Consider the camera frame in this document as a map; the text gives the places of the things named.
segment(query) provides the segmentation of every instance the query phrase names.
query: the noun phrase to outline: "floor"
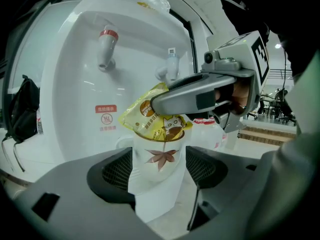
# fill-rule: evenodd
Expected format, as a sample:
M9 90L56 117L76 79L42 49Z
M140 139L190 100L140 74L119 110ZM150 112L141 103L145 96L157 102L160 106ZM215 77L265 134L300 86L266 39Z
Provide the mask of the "floor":
M233 150L224 148L221 151L231 155L259 159L263 153L278 148L275 145L237 138ZM26 189L3 178L1 182L3 182L4 189L11 199L15 199ZM175 239L187 234L187 225L193 212L196 191L197 187L186 170L175 206L166 214L148 222L147 225L165 240Z
M297 127L294 126L294 123L291 121L285 122L283 120L278 121L277 119L267 117L264 114L259 114L257 119L254 119L253 116L249 116L246 119L244 117L242 121L245 125L250 127L281 131L286 133L297 133Z

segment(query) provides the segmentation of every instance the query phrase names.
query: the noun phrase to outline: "cartoon character print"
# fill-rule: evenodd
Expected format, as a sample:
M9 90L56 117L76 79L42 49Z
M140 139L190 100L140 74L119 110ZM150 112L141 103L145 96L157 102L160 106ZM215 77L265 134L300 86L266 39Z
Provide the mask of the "cartoon character print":
M181 118L172 116L169 119L163 118L163 129L165 130L165 139L171 141L183 128Z

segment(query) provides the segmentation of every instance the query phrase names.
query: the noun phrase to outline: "black backpack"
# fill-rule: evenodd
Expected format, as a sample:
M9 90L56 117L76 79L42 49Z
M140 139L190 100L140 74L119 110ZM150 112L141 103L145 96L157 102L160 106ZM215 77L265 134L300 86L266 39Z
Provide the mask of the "black backpack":
M19 162L15 147L16 144L22 143L37 133L37 110L40 103L40 90L26 75L22 75L22 77L24 78L23 83L9 105L8 131L2 140L2 149L13 170L10 159L5 152L3 142L9 138L15 140L13 153L18 165L24 172L25 169Z

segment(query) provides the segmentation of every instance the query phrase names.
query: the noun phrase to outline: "sticker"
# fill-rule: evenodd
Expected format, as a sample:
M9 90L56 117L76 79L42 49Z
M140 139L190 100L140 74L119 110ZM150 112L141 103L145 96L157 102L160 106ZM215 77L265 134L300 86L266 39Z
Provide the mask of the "sticker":
M211 116L208 119L205 118L195 118L193 120L194 123L196 123L197 125L213 125L216 121L215 119Z
M101 122L104 124L104 125L110 125L113 121L113 118L112 118L112 115L108 114L108 113L105 113L101 116Z
M116 105L95 106L95 113L105 113L105 112L117 112L117 106Z
M258 67L260 84L262 85L269 71L269 63L265 46L260 37L254 42L254 44L251 46L251 49Z

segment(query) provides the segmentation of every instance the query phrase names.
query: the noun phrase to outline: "black cable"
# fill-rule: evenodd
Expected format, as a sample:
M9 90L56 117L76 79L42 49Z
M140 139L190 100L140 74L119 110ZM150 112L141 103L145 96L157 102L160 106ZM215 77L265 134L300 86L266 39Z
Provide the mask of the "black cable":
M285 49L283 49L284 51L284 81L283 81L283 86L282 89L285 88L285 83L286 83L286 71L287 71L287 54Z

